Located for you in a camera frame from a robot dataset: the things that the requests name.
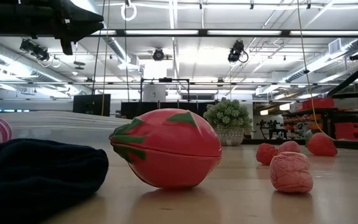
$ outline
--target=white flower plant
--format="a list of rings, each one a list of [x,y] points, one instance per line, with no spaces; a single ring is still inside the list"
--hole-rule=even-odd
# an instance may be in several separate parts
[[[249,118],[247,107],[240,105],[238,100],[223,98],[217,105],[208,105],[204,118],[214,128],[252,129],[252,119]]]

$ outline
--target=potted plant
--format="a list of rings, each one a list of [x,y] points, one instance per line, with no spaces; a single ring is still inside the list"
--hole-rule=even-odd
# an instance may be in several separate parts
[[[222,146],[238,146],[244,138],[244,129],[252,128],[247,107],[238,100],[223,98],[217,105],[208,105],[204,118],[215,129]]]

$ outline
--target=spotlight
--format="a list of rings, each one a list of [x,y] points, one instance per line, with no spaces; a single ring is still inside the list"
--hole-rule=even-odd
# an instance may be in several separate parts
[[[155,52],[153,54],[153,60],[155,61],[162,61],[164,59],[164,53],[162,52],[162,49],[155,49]]]
[[[41,62],[47,62],[49,60],[48,48],[35,45],[30,40],[22,40],[20,49],[25,53],[30,53]]]
[[[247,56],[247,60],[240,60],[242,54],[245,54]],[[236,43],[234,43],[233,48],[230,49],[230,53],[227,59],[230,63],[236,63],[237,61],[246,63],[248,61],[248,54],[244,51],[244,44],[242,43],[242,40],[236,40]]]
[[[224,82],[223,81],[223,78],[218,78],[218,83],[222,83],[222,82]]]

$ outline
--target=pipe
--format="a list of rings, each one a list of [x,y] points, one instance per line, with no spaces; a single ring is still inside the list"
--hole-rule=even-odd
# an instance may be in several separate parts
[[[93,13],[97,13],[100,14],[98,11],[98,8],[96,7],[96,4],[94,3],[93,0],[71,0],[73,3],[75,4],[79,4],[81,6],[83,6],[83,9],[89,10]],[[103,21],[103,25],[105,29],[108,29],[106,23]],[[130,63],[131,62],[131,56],[129,56],[128,54],[125,53],[124,49],[122,49],[122,47],[118,44],[118,42],[112,38],[112,37],[108,37],[108,38],[103,38],[103,40],[105,41],[105,43],[107,45],[109,45],[110,49],[117,55],[117,57],[119,58],[119,60],[122,63]]]
[[[49,80],[53,80],[54,82],[72,82],[73,80],[67,78],[64,75],[61,75],[57,72],[49,68],[45,68],[38,63],[31,61],[26,57],[21,57],[21,55],[5,48],[0,45],[0,60],[4,61],[6,64],[13,64],[17,65],[17,69],[20,70],[19,72],[28,71],[30,73],[38,73],[38,76],[41,75],[43,78],[48,78]],[[78,91],[83,91],[86,94],[91,93],[91,89],[86,86],[70,86]]]
[[[337,58],[343,57],[343,55],[346,55],[349,52],[354,52],[355,50],[358,50],[357,40],[353,40],[353,41],[349,42],[347,45],[345,45],[344,48],[342,49],[343,54],[338,57],[331,58],[329,52],[326,51],[325,53],[321,54],[320,56],[311,58],[310,60],[308,60],[306,62],[306,64],[308,65],[308,69],[310,72],[317,71],[320,68],[323,68],[323,67],[335,62]],[[303,65],[299,66],[298,68],[293,69],[290,72],[288,72],[288,74],[285,75],[285,78],[283,78],[282,81],[290,83],[293,80],[296,80],[297,78],[300,78],[303,75],[305,75],[305,73],[303,72],[304,70],[305,70],[305,67]]]

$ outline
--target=table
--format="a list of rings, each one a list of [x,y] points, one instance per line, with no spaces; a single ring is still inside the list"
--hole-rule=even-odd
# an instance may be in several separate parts
[[[225,147],[221,163],[197,188],[167,192],[141,182],[108,142],[90,145],[108,152],[105,183],[92,199],[46,224],[358,223],[358,151],[315,157],[303,149],[314,188],[286,195],[271,185],[269,167],[255,160],[257,146]]]

